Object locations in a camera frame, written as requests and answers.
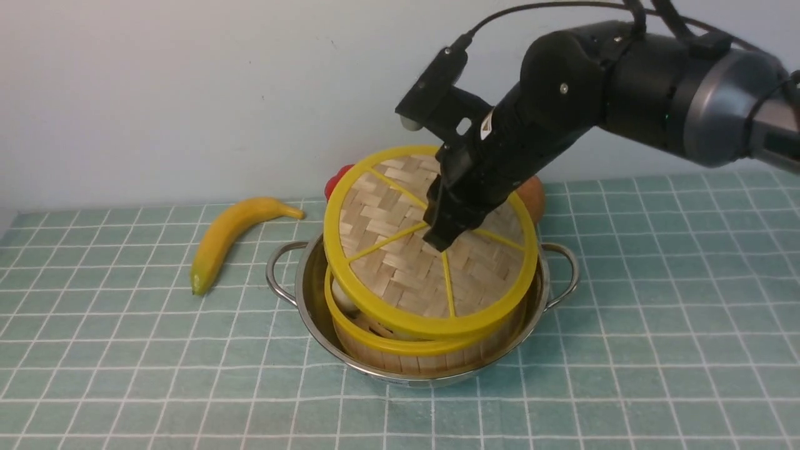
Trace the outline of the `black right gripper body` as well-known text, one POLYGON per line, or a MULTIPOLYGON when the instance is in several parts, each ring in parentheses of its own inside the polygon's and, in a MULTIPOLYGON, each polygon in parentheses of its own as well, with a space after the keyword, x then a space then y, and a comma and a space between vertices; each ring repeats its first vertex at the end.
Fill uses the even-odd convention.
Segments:
POLYGON ((441 165, 438 216, 486 214, 598 123, 601 88, 517 83, 441 165))

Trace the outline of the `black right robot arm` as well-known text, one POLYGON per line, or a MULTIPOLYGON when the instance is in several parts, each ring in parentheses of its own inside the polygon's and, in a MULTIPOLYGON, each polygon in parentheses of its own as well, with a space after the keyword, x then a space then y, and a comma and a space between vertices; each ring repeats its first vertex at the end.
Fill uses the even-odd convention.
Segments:
POLYGON ((798 94, 774 56, 599 22, 537 38, 518 82, 441 151, 424 240, 445 251, 592 128, 704 168, 798 173, 798 94))

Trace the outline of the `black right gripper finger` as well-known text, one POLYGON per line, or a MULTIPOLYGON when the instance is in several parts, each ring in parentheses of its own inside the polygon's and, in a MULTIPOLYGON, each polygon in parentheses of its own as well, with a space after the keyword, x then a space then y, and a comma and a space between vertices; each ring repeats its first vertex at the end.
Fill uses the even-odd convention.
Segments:
POLYGON ((439 253, 448 250, 455 240, 483 224, 501 202, 486 196, 480 182, 468 181, 449 186, 437 177, 427 191, 428 204, 423 220, 428 230, 423 240, 439 253))

